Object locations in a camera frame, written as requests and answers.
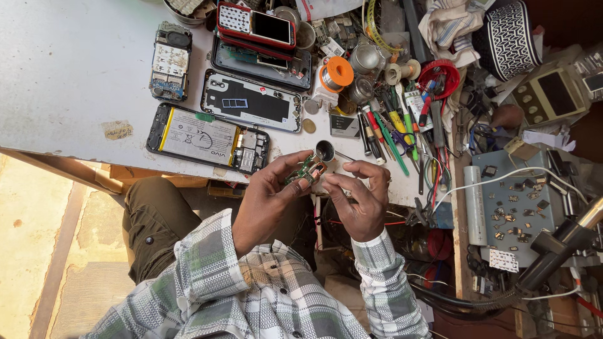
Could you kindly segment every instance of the black and white patterned cloth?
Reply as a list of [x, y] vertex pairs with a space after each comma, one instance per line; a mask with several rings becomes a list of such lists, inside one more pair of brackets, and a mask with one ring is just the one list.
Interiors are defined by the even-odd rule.
[[[176, 261], [145, 280], [82, 338], [368, 338], [301, 255], [275, 240], [237, 260], [231, 209], [176, 243]], [[373, 335], [431, 338], [421, 307], [384, 230], [352, 241]]]
[[486, 13], [484, 26], [473, 32], [473, 47], [482, 56], [479, 64], [503, 82], [542, 64], [521, 0]]

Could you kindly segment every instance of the white cylinder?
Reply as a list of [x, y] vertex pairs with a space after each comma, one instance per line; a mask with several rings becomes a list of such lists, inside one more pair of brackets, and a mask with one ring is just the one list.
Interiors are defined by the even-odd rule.
[[[467, 166], [463, 168], [465, 186], [482, 182], [479, 166]], [[467, 233], [469, 244], [486, 246], [486, 218], [484, 214], [484, 195], [482, 185], [465, 189], [465, 204], [467, 205]]]

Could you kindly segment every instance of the disassembled phone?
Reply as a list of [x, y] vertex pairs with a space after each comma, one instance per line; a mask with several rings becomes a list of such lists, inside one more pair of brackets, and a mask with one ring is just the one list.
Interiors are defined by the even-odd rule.
[[211, 68], [205, 71], [201, 96], [205, 113], [297, 133], [302, 129], [301, 101], [294, 92]]
[[307, 92], [312, 86], [312, 54], [303, 49], [296, 48], [293, 60], [288, 62], [224, 43], [216, 35], [213, 37], [211, 65], [220, 71], [251, 77], [298, 93]]
[[264, 45], [259, 42], [244, 40], [239, 37], [229, 36], [226, 34], [218, 33], [218, 35], [220, 36], [220, 39], [222, 39], [222, 41], [224, 41], [225, 43], [229, 43], [232, 45], [238, 45], [238, 46], [250, 49], [254, 52], [268, 55], [273, 58], [291, 61], [291, 60], [293, 60], [293, 57], [295, 56], [294, 49], [283, 49], [283, 48], [278, 48], [278, 47], [274, 47], [274, 46], [270, 46], [270, 45]]
[[268, 163], [268, 133], [171, 103], [157, 108], [147, 139], [152, 153], [246, 174]]
[[153, 70], [149, 81], [153, 98], [169, 101], [186, 100], [191, 52], [191, 31], [167, 21], [159, 25], [155, 34]]
[[289, 20], [226, 1], [218, 3], [218, 31], [279, 48], [295, 47], [295, 26]]
[[285, 178], [285, 185], [288, 185], [300, 178], [306, 179], [311, 185], [318, 181], [322, 173], [324, 173], [326, 170], [327, 165], [325, 165], [317, 155], [313, 154], [303, 162], [300, 170], [291, 173], [289, 176], [287, 176], [287, 178]]

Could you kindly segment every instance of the gold coin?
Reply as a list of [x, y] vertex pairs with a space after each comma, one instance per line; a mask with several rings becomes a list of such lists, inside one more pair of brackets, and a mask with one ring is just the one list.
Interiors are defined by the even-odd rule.
[[314, 133], [314, 131], [316, 131], [316, 125], [310, 119], [304, 119], [301, 122], [301, 125], [303, 126], [303, 130], [308, 133]]

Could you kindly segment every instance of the orange spool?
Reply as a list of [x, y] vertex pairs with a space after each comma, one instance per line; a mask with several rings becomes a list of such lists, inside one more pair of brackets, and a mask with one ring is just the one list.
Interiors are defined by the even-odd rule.
[[331, 57], [329, 62], [320, 69], [320, 83], [329, 92], [341, 92], [354, 80], [354, 70], [350, 63], [338, 56]]

